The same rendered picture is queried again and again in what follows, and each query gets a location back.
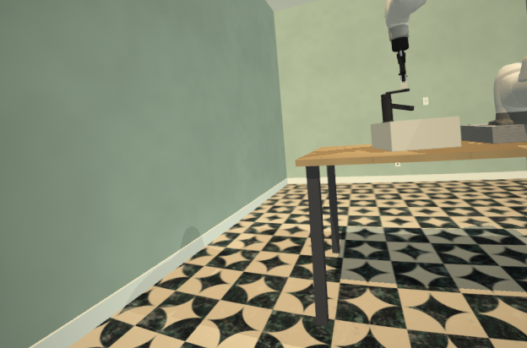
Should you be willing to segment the white square sink basin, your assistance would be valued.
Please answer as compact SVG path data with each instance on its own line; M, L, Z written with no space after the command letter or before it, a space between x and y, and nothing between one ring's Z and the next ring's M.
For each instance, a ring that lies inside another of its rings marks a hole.
M461 147L459 117L371 124L372 147L387 151Z

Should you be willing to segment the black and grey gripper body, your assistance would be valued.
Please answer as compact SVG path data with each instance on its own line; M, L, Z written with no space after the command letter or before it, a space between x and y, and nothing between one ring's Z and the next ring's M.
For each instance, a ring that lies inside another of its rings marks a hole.
M393 52L399 52L399 51L405 51L409 48L409 42L408 37L399 37L391 40L392 44L392 51ZM398 49L396 49L398 48Z

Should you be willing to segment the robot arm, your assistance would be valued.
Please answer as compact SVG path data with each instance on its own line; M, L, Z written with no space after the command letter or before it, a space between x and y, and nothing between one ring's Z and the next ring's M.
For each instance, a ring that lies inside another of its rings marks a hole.
M410 14L425 3L426 0L387 0L385 20L390 41L409 38ZM521 63L509 64L498 71L494 81L494 103L496 120L489 125L527 123L527 56Z

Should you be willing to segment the black mixer tap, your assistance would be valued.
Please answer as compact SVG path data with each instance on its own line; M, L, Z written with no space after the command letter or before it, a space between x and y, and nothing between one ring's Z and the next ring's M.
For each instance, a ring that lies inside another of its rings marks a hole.
M383 122L392 122L394 120L393 109L414 111L414 106L392 104L391 94L400 93L403 91L410 91L410 89L385 92L384 95L381 95Z

